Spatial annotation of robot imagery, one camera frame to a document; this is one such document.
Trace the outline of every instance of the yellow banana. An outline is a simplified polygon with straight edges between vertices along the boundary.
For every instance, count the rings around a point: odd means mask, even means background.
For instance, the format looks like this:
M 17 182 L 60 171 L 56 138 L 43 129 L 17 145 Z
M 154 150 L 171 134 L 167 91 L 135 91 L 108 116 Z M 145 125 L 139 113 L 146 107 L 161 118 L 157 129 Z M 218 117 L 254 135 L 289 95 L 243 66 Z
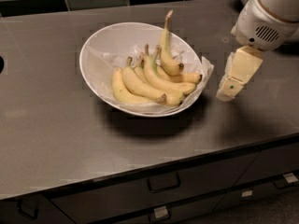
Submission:
M 159 45 L 161 46 L 160 61 L 161 66 L 171 76 L 179 75 L 183 69 L 184 64 L 173 59 L 170 49 L 170 34 L 168 30 L 168 23 L 171 18 L 173 10 L 170 10 L 165 17 L 164 28 L 160 35 Z
M 160 103 L 161 105 L 168 105 L 168 106 L 179 106 L 182 104 L 182 100 L 169 92 L 166 93 L 166 100 Z
M 200 73 L 190 72 L 182 73 L 177 76 L 170 76 L 163 70 L 163 68 L 160 65 L 157 66 L 157 71 L 160 77 L 175 83 L 190 82 L 197 85 L 202 80 L 202 74 Z
M 126 104 L 144 104 L 152 102 L 151 99 L 134 95 L 128 91 L 122 81 L 121 77 L 122 68 L 118 67 L 115 69 L 112 75 L 112 89 L 114 98 L 117 101 L 126 103 Z
M 143 66 L 143 57 L 140 55 L 139 59 L 138 59 L 138 61 L 136 63 L 136 65 L 134 67 L 134 70 L 135 70 L 135 72 L 137 73 L 137 75 L 139 76 L 139 78 L 143 82 L 149 84 L 149 82 L 147 81 L 146 77 L 144 76 L 144 72 L 143 72 L 143 67 L 142 66 Z
M 149 54 L 149 45 L 145 46 L 144 55 L 144 74 L 149 83 L 166 93 L 171 93 L 181 100 L 184 99 L 185 94 L 189 94 L 196 89 L 196 86 L 189 82 L 173 83 L 168 80 L 164 80 L 158 75 L 156 58 L 160 52 L 160 46 L 156 47 L 156 50 L 152 55 Z
M 166 100 L 165 92 L 143 82 L 131 67 L 132 57 L 127 58 L 127 64 L 122 70 L 122 80 L 125 87 L 135 95 L 147 97 L 157 103 Z

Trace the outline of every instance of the stainless steel counter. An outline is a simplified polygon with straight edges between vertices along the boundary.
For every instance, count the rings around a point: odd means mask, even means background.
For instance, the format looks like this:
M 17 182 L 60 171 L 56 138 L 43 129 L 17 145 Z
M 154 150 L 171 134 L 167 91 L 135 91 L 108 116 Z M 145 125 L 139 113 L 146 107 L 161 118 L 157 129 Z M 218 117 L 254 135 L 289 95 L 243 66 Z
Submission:
M 122 113 L 97 98 L 78 69 L 84 41 L 111 23 L 171 30 L 215 69 L 199 100 L 161 119 Z M 0 20 L 0 199 L 242 147 L 299 132 L 298 47 L 266 52 L 240 96 L 216 91 L 238 47 L 230 31 L 238 0 L 197 0 L 10 17 Z

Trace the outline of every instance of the dark cabinet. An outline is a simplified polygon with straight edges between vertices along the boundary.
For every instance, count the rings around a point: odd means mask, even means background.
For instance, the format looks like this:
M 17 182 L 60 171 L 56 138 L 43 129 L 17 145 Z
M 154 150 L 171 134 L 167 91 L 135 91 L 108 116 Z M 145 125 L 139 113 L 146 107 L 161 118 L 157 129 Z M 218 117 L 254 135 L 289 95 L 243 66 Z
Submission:
M 9 199 L 0 202 L 1 224 L 74 223 L 42 195 Z
M 99 221 L 230 188 L 256 155 L 202 163 L 52 201 L 79 224 Z
M 297 169 L 299 169 L 299 142 L 278 147 L 262 147 L 257 159 L 236 184 L 282 175 Z
M 217 205 L 217 210 L 240 204 L 252 203 L 264 198 L 299 190 L 299 171 L 278 175 L 253 182 L 247 185 L 236 186 L 234 190 L 224 195 L 224 198 Z
M 150 223 L 176 223 L 186 218 L 197 217 L 212 212 L 223 194 L 188 203 L 169 204 L 148 210 L 148 213 L 133 217 L 118 224 L 150 224 Z

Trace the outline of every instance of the drawer handle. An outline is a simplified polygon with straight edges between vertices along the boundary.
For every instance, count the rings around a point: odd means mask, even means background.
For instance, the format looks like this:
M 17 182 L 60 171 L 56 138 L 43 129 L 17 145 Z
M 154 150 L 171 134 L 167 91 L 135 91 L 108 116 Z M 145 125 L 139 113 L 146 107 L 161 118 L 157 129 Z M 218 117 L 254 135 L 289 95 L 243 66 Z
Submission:
M 241 193 L 240 202 L 248 203 L 254 201 L 253 198 L 253 189 L 243 190 Z
M 24 216 L 24 217 L 26 217 L 26 218 L 28 218 L 28 219 L 30 219 L 30 220 L 36 220 L 36 219 L 37 219 L 37 216 L 38 216 L 38 209 L 36 208 L 34 214 L 33 214 L 33 215 L 30 215 L 30 214 L 28 214 L 28 213 L 26 213 L 26 212 L 24 212 L 24 211 L 22 210 L 22 208 L 21 208 L 21 204 L 22 204 L 22 199 L 19 199 L 18 202 L 17 202 L 17 210 L 18 210 L 18 212 L 19 212 L 22 216 Z
M 279 190 L 283 190 L 283 189 L 290 189 L 290 188 L 293 188 L 293 187 L 298 187 L 298 185 L 295 185 L 294 183 L 290 183 L 288 185 L 284 185 L 284 186 L 279 186 L 276 182 L 273 182 L 273 185 L 276 189 L 279 189 Z
M 165 191 L 165 190 L 176 189 L 180 186 L 180 179 L 179 179 L 178 173 L 176 173 L 176 179 L 177 179 L 176 184 L 170 185 L 168 187 L 160 188 L 160 189 L 154 189 L 150 184 L 150 180 L 148 179 L 149 191 L 152 192 L 152 193 L 156 193 L 156 192 L 161 192 L 161 191 Z
M 156 214 L 155 210 L 157 210 L 157 209 L 161 209 L 161 211 L 162 211 L 161 216 L 159 215 L 160 213 L 158 213 L 158 215 Z M 149 223 L 158 223 L 160 221 L 168 220 L 171 218 L 171 212 L 168 211 L 166 206 L 156 208 L 155 210 L 154 210 L 154 213 L 151 213 L 148 215 Z

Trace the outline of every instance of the cabinet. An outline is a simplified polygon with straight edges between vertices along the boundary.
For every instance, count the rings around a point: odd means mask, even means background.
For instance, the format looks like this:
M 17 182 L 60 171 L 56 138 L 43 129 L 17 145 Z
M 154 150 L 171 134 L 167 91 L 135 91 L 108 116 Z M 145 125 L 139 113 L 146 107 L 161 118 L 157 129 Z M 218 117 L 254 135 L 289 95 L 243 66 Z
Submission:
M 104 220 L 230 188 L 256 155 L 253 152 L 220 161 L 186 162 L 173 172 L 51 200 L 79 224 Z
M 299 135 L 174 161 L 2 201 L 0 223 L 175 223 L 299 189 L 297 157 Z
M 150 223 L 175 223 L 186 218 L 197 217 L 199 215 L 212 212 L 216 204 L 223 197 L 219 193 L 213 197 L 193 200 L 188 203 L 169 204 L 158 208 L 151 208 L 147 214 L 140 217 L 129 218 L 118 224 L 150 224 Z
M 234 187 L 228 191 L 215 211 L 231 206 L 252 203 L 285 192 L 299 190 L 299 171 L 266 178 L 246 185 Z
M 0 202 L 1 224 L 74 223 L 51 202 L 39 194 Z
M 257 159 L 252 163 L 249 169 L 241 176 L 237 185 L 249 183 L 255 180 L 270 176 L 282 175 L 292 170 L 299 169 L 299 141 L 298 137 L 293 141 L 290 138 L 276 146 L 270 143 L 261 146 L 261 152 Z

